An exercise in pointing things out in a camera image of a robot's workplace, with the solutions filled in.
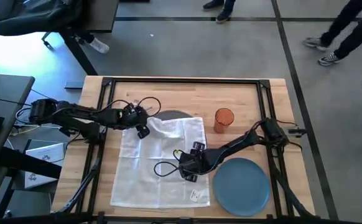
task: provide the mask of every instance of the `orange cup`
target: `orange cup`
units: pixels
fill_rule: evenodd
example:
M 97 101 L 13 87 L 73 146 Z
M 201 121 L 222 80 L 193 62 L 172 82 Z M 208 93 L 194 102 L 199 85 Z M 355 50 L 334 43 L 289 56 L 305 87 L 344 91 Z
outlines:
M 229 125 L 232 124 L 234 115 L 230 109 L 218 109 L 214 120 L 214 131 L 216 133 L 224 133 Z

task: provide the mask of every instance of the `person's leg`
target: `person's leg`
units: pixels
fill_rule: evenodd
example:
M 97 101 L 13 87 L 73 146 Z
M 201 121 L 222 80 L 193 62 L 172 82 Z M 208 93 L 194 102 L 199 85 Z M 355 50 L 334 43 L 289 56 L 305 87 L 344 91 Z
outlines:
M 321 58 L 318 62 L 327 66 L 339 62 L 345 58 L 350 52 L 355 50 L 362 44 L 362 20 L 355 27 L 353 32 L 340 44 L 339 48 L 329 56 Z
M 341 10 L 336 20 L 330 26 L 329 31 L 322 34 L 320 40 L 324 46 L 329 46 L 333 39 L 355 19 L 362 11 L 362 0 L 350 0 L 347 5 Z
M 226 22 L 233 11 L 233 6 L 235 5 L 236 0 L 226 0 L 224 4 L 224 8 L 221 11 L 220 15 L 217 16 L 216 22 L 217 23 L 223 23 Z
M 87 31 L 83 31 L 83 30 L 74 30 L 75 34 L 82 38 L 85 42 L 87 43 L 92 43 L 92 41 L 94 40 L 94 35 L 87 32 Z
M 303 44 L 321 51 L 327 51 L 333 39 L 350 24 L 360 11 L 362 11 L 362 0 L 350 0 L 330 26 L 328 32 L 322 34 L 321 37 L 308 37 L 303 41 Z
M 224 0 L 212 0 L 203 5 L 203 10 L 211 10 L 216 9 L 218 7 L 222 7 L 224 5 Z
M 83 31 L 83 30 L 73 30 L 74 33 L 82 38 L 85 42 L 87 42 L 90 46 L 92 46 L 95 50 L 102 54 L 106 54 L 109 51 L 109 46 L 102 43 L 100 40 L 98 40 L 96 37 L 94 37 L 93 34 Z

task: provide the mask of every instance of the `concrete floor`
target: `concrete floor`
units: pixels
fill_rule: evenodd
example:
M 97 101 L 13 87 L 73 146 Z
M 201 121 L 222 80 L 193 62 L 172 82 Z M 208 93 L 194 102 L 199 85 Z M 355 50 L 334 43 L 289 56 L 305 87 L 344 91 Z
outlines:
M 231 21 L 217 25 L 210 21 L 121 21 L 124 17 L 216 16 L 218 11 L 200 10 L 204 2 L 151 0 L 149 4 L 120 4 L 119 21 L 114 23 L 112 34 L 97 35 L 111 47 L 109 54 L 101 55 L 89 46 L 83 49 L 100 75 L 285 78 L 296 121 L 303 125 L 276 22 Z M 333 18 L 347 0 L 277 2 L 282 17 Z M 275 16 L 271 0 L 239 0 L 233 15 Z M 338 216 L 362 222 L 362 46 L 342 63 L 324 68 L 316 60 L 326 54 L 301 44 L 301 40 L 320 35 L 329 25 L 284 22 L 284 29 Z M 333 49 L 354 26 L 335 40 Z M 66 91 L 63 85 L 66 80 L 83 80 L 84 71 L 58 34 L 48 38 L 53 52 L 42 44 L 42 36 L 0 37 L 0 73 L 32 75 L 36 77 L 35 90 L 77 102 L 80 92 Z M 28 102 L 38 98 L 31 93 Z M 15 147 L 23 148 L 29 138 L 66 141 L 56 130 L 46 132 L 50 134 L 36 132 L 14 138 Z M 306 137 L 302 145 L 315 209 L 318 215 L 327 217 Z

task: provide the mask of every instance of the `wire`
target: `wire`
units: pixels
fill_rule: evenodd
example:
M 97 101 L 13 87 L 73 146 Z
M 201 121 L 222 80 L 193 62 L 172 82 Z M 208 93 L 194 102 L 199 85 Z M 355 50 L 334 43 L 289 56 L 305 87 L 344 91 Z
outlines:
M 162 175 L 162 174 L 158 174 L 158 173 L 156 172 L 156 167 L 157 167 L 159 164 L 168 164 L 168 165 L 173 166 L 175 169 L 172 170 L 172 171 L 170 171 L 170 172 L 168 172 L 168 173 L 166 173 L 166 174 L 163 174 L 163 175 Z M 174 164 L 171 163 L 171 162 L 167 162 L 167 161 L 158 162 L 158 163 L 154 166 L 154 172 L 155 172 L 155 174 L 158 175 L 159 177 L 167 177 L 168 175 L 174 173 L 174 172 L 177 171 L 178 169 L 179 169 L 179 168 L 178 168 L 176 165 L 174 165 Z
M 294 126 L 298 126 L 296 123 L 293 122 L 288 122 L 288 121 L 279 121 L 278 119 L 276 120 L 279 123 L 284 123 L 284 124 L 293 124 Z
M 176 149 L 176 150 L 173 151 L 173 156 L 174 156 L 174 158 L 180 162 L 180 159 L 177 158 L 177 156 L 175 156 L 175 153 L 176 153 L 176 152 L 182 152 L 182 153 L 184 153 L 184 152 L 183 152 L 183 150 L 180 150 L 180 149 Z
M 16 125 L 16 126 L 21 126 L 21 127 L 41 127 L 41 128 L 60 129 L 60 127 L 50 126 L 50 125 L 18 124 L 18 125 Z
M 99 111 L 95 111 L 95 112 L 93 112 L 93 113 L 99 113 L 99 112 L 102 112 L 102 111 L 104 111 L 104 110 L 106 110 L 106 109 L 110 108 L 110 107 L 112 106 L 112 104 L 114 104 L 114 103 L 116 103 L 116 102 L 123 102 L 123 103 L 127 103 L 127 105 L 128 105 L 128 104 L 130 104 L 130 103 L 129 103 L 129 102 L 127 102 L 126 100 L 114 100 L 114 101 L 112 101 L 110 104 L 108 104 L 107 106 L 105 106 L 104 108 L 100 109 Z
M 17 133 L 17 135 L 19 134 L 25 134 L 25 133 L 28 133 L 29 131 L 34 131 L 36 130 L 37 128 L 40 128 L 41 126 L 37 126 L 37 127 L 34 127 L 34 128 L 30 128 L 29 130 L 26 130 L 26 131 L 22 131 L 22 132 L 19 132 Z
M 32 89 L 32 91 L 35 92 L 35 93 L 37 93 L 37 94 L 39 94 L 39 95 L 42 95 L 42 96 L 44 96 L 44 97 L 46 97 L 46 98 L 52 99 L 51 97 L 46 96 L 46 95 L 44 95 L 43 93 L 39 93 L 38 91 L 36 91 L 36 90 L 34 90 L 34 89 Z
M 7 142 L 8 142 L 8 144 L 10 145 L 11 149 L 15 150 L 15 149 L 14 149 L 14 146 L 12 145 L 12 143 L 10 142 L 9 139 L 7 139 Z
M 18 122 L 22 123 L 22 124 L 29 124 L 28 121 L 23 121 L 23 120 L 21 120 L 21 119 L 19 118 L 20 115 L 22 115 L 22 114 L 24 113 L 24 111 L 27 111 L 27 110 L 30 110 L 30 108 L 20 109 L 20 110 L 15 114 L 15 119 L 16 119 Z
M 72 143 L 72 142 L 74 142 L 74 141 L 81 141 L 81 140 L 84 140 L 84 139 L 77 139 L 77 137 L 78 136 L 80 136 L 80 132 L 78 132 L 78 134 L 72 139 L 72 140 L 70 140 L 68 143 L 67 143 L 67 145 L 65 146 L 65 152 L 66 152 L 66 150 L 68 150 L 68 146 L 70 145 L 70 143 Z
M 27 104 L 27 103 L 20 103 L 20 102 L 15 102 L 15 101 L 11 101 L 11 100 L 0 99 L 0 101 L 4 101 L 4 102 L 8 102 L 8 103 L 15 103 L 15 104 L 18 104 L 18 105 L 31 106 L 30 104 Z
M 152 117 L 152 116 L 157 115 L 157 114 L 160 112 L 160 110 L 162 109 L 162 103 L 160 103 L 160 100 L 159 100 L 158 98 L 153 97 L 153 96 L 148 96 L 148 97 L 143 98 L 143 99 L 137 104 L 137 106 L 139 106 L 144 100 L 148 100 L 148 99 L 154 99 L 154 100 L 156 100 L 156 101 L 159 103 L 159 109 L 158 109 L 157 112 L 154 113 L 153 115 L 148 116 L 148 118 L 150 118 L 150 117 Z
M 299 144 L 297 144 L 295 142 L 289 142 L 289 144 L 293 144 L 293 145 L 299 147 L 301 149 L 301 151 L 303 151 L 303 147 L 301 147 L 301 145 L 299 145 Z

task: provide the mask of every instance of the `black shoe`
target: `black shoe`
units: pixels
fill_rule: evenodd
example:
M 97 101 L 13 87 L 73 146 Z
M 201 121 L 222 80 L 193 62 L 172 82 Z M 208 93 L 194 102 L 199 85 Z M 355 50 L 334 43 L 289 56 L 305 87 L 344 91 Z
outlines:
M 230 19 L 231 12 L 226 12 L 224 10 L 221 11 L 220 15 L 216 18 L 216 23 L 221 24 Z
M 203 10 L 211 10 L 217 7 L 223 7 L 223 5 L 224 1 L 212 0 L 211 2 L 208 2 L 203 6 Z

